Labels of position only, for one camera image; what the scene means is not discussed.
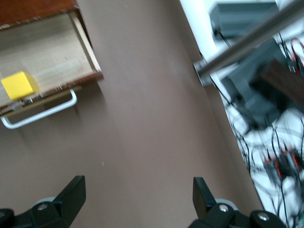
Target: cable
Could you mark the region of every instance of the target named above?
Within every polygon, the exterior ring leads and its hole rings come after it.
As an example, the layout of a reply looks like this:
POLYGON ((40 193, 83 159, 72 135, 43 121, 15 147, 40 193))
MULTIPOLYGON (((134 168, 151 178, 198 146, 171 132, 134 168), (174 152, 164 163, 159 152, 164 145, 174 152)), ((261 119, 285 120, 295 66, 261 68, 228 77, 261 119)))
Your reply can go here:
POLYGON ((228 100, 228 98, 226 98, 226 96, 223 94, 223 92, 219 89, 219 87, 218 87, 218 85, 215 83, 215 81, 212 79, 212 77, 210 76, 210 79, 211 79, 211 81, 212 81, 212 83, 213 83, 213 85, 217 88, 217 90, 219 91, 219 93, 223 96, 223 98, 227 101, 227 103, 229 104, 229 105, 231 105, 232 104, 232 102, 230 101, 230 100, 228 100))
POLYGON ((302 138, 302 133, 299 133, 299 132, 297 132, 297 131, 295 131, 295 130, 292 130, 292 129, 290 129, 290 128, 287 128, 287 127, 275 127, 275 129, 278 131, 278 132, 280 132, 280 131, 289 131, 289 133, 290 134, 292 134, 292 135, 294 135, 294 136, 296 136, 296 137, 298 137, 298 138, 302 138))
POLYGON ((304 35, 304 30, 302 30, 302 31, 300 31, 299 33, 294 34, 294 35, 292 35, 292 36, 290 36, 290 37, 288 37, 288 38, 285 38, 283 42, 284 42, 284 43, 289 42, 289 41, 291 41, 293 38, 295 38, 295 37, 301 37, 301 36, 303 36, 303 35, 304 35))
POLYGON ((275 158, 278 159, 278 156, 276 154, 276 150, 275 150, 275 144, 274 144, 274 136, 275 136, 275 131, 274 131, 274 127, 273 125, 271 125, 273 131, 272 131, 272 135, 271 135, 271 146, 272 146, 272 149, 274 151, 274 155, 275 155, 275 158))
POLYGON ((286 46, 286 43, 283 41, 283 38, 282 38, 282 35, 281 35, 280 32, 279 32, 279 35, 280 35, 280 38, 281 38, 281 41, 282 41, 281 45, 282 45, 283 51, 285 52, 286 58, 290 59, 290 56, 287 52, 288 48, 286 46))
POLYGON ((275 131, 275 135, 276 135, 277 144, 279 146, 279 149, 281 150, 281 144, 280 144, 280 141, 279 141, 279 136, 278 136, 275 128, 274 128, 274 131, 275 131))
POLYGON ((225 36, 223 35, 223 33, 220 32, 220 31, 218 33, 219 33, 220 37, 222 37, 223 41, 225 41, 225 43, 227 44, 228 48, 230 48, 231 45, 229 44, 228 40, 225 38, 225 36))
MULTIPOLYGON (((252 181, 253 181, 253 183, 254 183, 255 185, 257 185, 264 193, 267 193, 268 195, 271 195, 271 196, 275 196, 275 195, 278 196, 278 191, 277 191, 277 190, 267 189, 267 188, 265 188, 262 184, 258 183, 258 182, 257 182, 256 180, 254 180, 254 179, 252 179, 252 181)), ((287 196, 294 188, 295 188, 295 185, 289 187, 289 188, 284 192, 284 195, 287 196)))
POLYGON ((250 152, 249 152, 249 147, 247 145, 247 143, 245 143, 245 146, 247 147, 247 151, 248 151, 248 171, 249 171, 249 175, 251 176, 251 170, 250 170, 250 152))
POLYGON ((253 163, 253 165, 256 167, 256 162, 255 159, 253 158, 253 152, 251 151, 251 161, 253 163))
POLYGON ((292 40, 291 40, 291 49, 292 49, 293 53, 295 55, 297 55, 297 53, 296 53, 296 51, 294 49, 294 41, 297 41, 301 45, 302 51, 304 53, 304 44, 299 40, 299 38, 292 38, 292 40))
POLYGON ((303 120, 301 120, 301 123, 302 123, 302 127, 303 127, 303 134, 302 134, 302 143, 301 143, 301 157, 303 158, 303 142, 304 142, 304 123, 303 123, 303 120))
POLYGON ((288 222, 288 217, 287 217, 286 202, 285 202, 285 196, 284 196, 284 193, 283 193, 283 186, 282 185, 281 185, 281 193, 282 193, 282 198, 283 198, 283 205, 284 205, 284 213, 285 213, 286 223, 287 223, 288 228, 290 228, 289 222, 288 222))
POLYGON ((292 228, 296 228, 296 226, 299 224, 300 221, 302 221, 302 224, 304 224, 304 211, 303 209, 300 209, 296 215, 291 216, 294 220, 294 224, 292 228))

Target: black cable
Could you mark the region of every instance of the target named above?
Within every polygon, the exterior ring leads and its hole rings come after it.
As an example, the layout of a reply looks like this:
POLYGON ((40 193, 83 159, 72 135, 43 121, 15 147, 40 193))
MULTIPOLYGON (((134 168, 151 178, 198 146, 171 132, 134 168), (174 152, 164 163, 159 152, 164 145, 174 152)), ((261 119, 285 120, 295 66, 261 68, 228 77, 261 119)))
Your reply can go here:
MULTIPOLYGON (((254 179, 252 179, 253 183, 255 185, 257 185, 264 193, 271 195, 271 196, 275 196, 278 195, 278 191, 277 190, 272 190, 272 189, 267 189, 265 188, 263 185, 261 185, 260 183, 256 182, 254 179)), ((290 192, 292 192, 292 190, 295 188, 295 186, 292 186, 290 188, 288 188, 285 192, 284 195, 288 195, 290 192)))
POLYGON ((271 141, 273 141, 272 139, 268 139, 267 141, 265 141, 265 144, 258 144, 258 143, 254 143, 254 142, 247 142, 247 145, 250 147, 255 147, 255 148, 259 148, 259 149, 265 149, 266 147, 271 147, 271 141))
POLYGON ((281 38, 281 41, 282 41, 281 45, 282 45, 282 48, 283 48, 283 50, 285 52, 286 58, 290 59, 290 56, 289 56, 289 54, 287 52, 288 49, 287 49, 286 43, 283 41, 283 38, 282 38, 282 35, 281 35, 280 32, 279 32, 279 35, 280 35, 280 38, 281 38))
POLYGON ((277 201, 277 211, 276 211, 276 215, 277 215, 278 217, 280 217, 280 210, 281 210, 282 203, 283 203, 283 197, 281 197, 281 199, 277 201))
POLYGON ((272 135, 271 135, 271 146, 272 146, 272 149, 274 151, 274 154, 275 154, 275 158, 278 159, 278 156, 276 154, 276 150, 275 150, 275 144, 274 144, 274 136, 275 136, 275 131, 272 131, 272 135))
POLYGON ((253 123, 249 123, 248 121, 246 121, 246 119, 249 119, 249 120, 253 120, 253 116, 256 116, 256 117, 265 117, 266 120, 268 121, 268 123, 270 123, 269 119, 268 119, 268 115, 271 114, 273 111, 276 111, 277 109, 276 108, 273 108, 271 110, 268 111, 268 113, 265 114, 265 112, 263 113, 259 113, 259 112, 253 112, 253 111, 249 111, 249 110, 243 110, 242 108, 239 108, 239 107, 236 107, 237 104, 234 103, 234 101, 232 100, 231 101, 231 105, 239 112, 240 115, 237 115, 235 116, 234 118, 239 118, 240 120, 244 120, 245 123, 247 125, 249 125, 247 131, 245 133, 243 133, 242 135, 246 135, 248 134, 250 131, 252 130, 255 130, 255 131, 259 131, 260 129, 258 128, 258 124, 257 126, 255 127, 253 125, 253 123))
POLYGON ((282 185, 281 185, 281 193, 282 193, 282 198, 283 198, 283 205, 284 205, 284 213, 285 213, 286 223, 287 223, 288 228, 290 228, 289 222, 288 222, 288 217, 287 217, 286 202, 285 202, 285 196, 284 196, 284 193, 283 193, 283 186, 282 185))
POLYGON ((237 139, 237 141, 240 144, 239 146, 241 147, 240 150, 241 150, 241 153, 242 153, 242 156, 243 156, 243 160, 244 160, 244 162, 245 162, 245 164, 246 164, 246 166, 248 168, 248 163, 246 163, 247 162, 247 154, 245 153, 245 149, 244 149, 243 143, 241 142, 241 139, 238 138, 237 136, 236 136, 236 139, 237 139))
POLYGON ((292 228, 296 228, 298 225, 299 221, 303 223, 303 216, 304 216, 304 209, 300 209, 297 214, 292 215, 291 217, 294 219, 294 224, 292 228))
POLYGON ((302 31, 300 31, 300 32, 298 32, 298 33, 296 33, 296 34, 294 34, 294 35, 288 37, 288 38, 285 38, 283 42, 284 42, 284 43, 289 42, 289 41, 291 41, 293 38, 295 38, 295 37, 301 37, 301 36, 303 36, 303 35, 304 35, 304 30, 302 30, 302 31))
POLYGON ((287 148, 287 145, 285 142, 284 142, 284 147, 285 147, 285 151, 288 151, 288 148, 287 148))
POLYGON ((227 101, 228 105, 231 105, 232 102, 230 100, 228 100, 228 98, 226 98, 226 96, 223 94, 223 92, 219 89, 218 85, 215 83, 215 81, 212 79, 212 77, 210 77, 213 85, 217 88, 217 90, 219 91, 219 93, 223 96, 223 98, 227 101))
POLYGON ((302 127, 303 127, 303 134, 302 134, 302 143, 301 143, 301 158, 303 158, 303 142, 304 142, 304 123, 303 120, 300 118, 302 127))
POLYGON ((227 44, 228 48, 230 48, 231 45, 229 44, 228 40, 225 38, 225 36, 223 35, 223 33, 220 32, 220 31, 218 33, 219 33, 220 37, 223 39, 223 41, 225 41, 225 43, 227 44))
POLYGON ((275 127, 276 128, 276 130, 277 131, 289 131, 290 132, 290 134, 292 134, 292 135, 294 135, 294 136, 296 136, 296 137, 298 137, 298 138, 302 138, 302 133, 299 133, 299 132, 297 132, 297 131, 295 131, 295 130, 292 130, 292 129, 290 129, 290 128, 286 128, 286 127, 275 127))
POLYGON ((269 154, 269 150, 267 149, 267 157, 269 160, 271 160, 270 154, 269 154))
POLYGON ((275 128, 274 128, 274 131, 275 131, 275 135, 276 135, 276 141, 277 141, 277 144, 278 144, 278 146, 279 146, 279 150, 281 150, 281 143, 280 143, 280 141, 279 141, 279 136, 278 136, 278 134, 277 134, 275 128))
POLYGON ((249 171, 249 175, 251 176, 251 170, 250 170, 250 151, 249 151, 249 147, 248 147, 248 144, 245 142, 245 146, 247 147, 247 151, 248 151, 248 171, 249 171))
POLYGON ((252 151, 251 151, 251 161, 252 161, 253 165, 256 166, 256 162, 255 162, 255 159, 253 158, 253 153, 252 153, 252 151))
POLYGON ((270 200, 271 200, 272 206, 274 208, 274 211, 276 212, 276 215, 279 217, 280 207, 281 207, 282 202, 278 200, 278 204, 277 204, 277 207, 276 207, 274 199, 272 197, 270 197, 270 200))

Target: brown floor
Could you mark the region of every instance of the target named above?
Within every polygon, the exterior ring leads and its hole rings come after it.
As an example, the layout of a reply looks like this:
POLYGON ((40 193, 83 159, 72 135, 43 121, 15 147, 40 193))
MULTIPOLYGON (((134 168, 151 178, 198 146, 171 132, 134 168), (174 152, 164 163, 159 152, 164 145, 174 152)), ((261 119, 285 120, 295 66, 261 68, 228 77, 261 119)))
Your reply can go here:
POLYGON ((79 0, 104 81, 70 108, 0 126, 0 208, 16 213, 85 175, 72 227, 187 227, 192 178, 248 214, 261 208, 218 92, 201 87, 178 0, 79 0))

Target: wooden drawer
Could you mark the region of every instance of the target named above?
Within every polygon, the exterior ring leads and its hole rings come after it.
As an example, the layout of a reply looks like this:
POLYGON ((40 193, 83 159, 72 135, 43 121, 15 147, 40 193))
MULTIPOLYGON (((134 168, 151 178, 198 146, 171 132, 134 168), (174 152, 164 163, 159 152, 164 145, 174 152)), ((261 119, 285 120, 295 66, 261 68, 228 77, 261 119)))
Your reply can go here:
POLYGON ((0 18, 0 78, 24 71, 34 77, 40 88, 39 94, 11 101, 1 84, 1 116, 12 115, 12 112, 25 106, 26 109, 37 106, 33 104, 41 103, 63 90, 75 86, 79 89, 83 83, 103 78, 78 8, 76 5, 72 8, 13 24, 3 25, 0 18))

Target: screw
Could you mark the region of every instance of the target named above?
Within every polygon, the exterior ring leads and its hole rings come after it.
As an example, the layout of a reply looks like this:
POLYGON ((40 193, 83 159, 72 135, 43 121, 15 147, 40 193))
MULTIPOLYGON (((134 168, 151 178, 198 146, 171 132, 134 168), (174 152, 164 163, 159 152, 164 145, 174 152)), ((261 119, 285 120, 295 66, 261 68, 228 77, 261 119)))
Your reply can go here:
POLYGON ((48 207, 47 204, 41 204, 41 205, 37 208, 37 210, 44 210, 44 209, 47 208, 47 207, 48 207))
POLYGON ((263 220, 263 221, 269 220, 269 216, 263 212, 258 213, 257 216, 259 217, 260 220, 263 220))
POLYGON ((224 204, 221 204, 221 205, 219 206, 219 209, 220 209, 221 211, 223 211, 223 212, 229 211, 229 208, 228 208, 226 205, 224 205, 224 204))

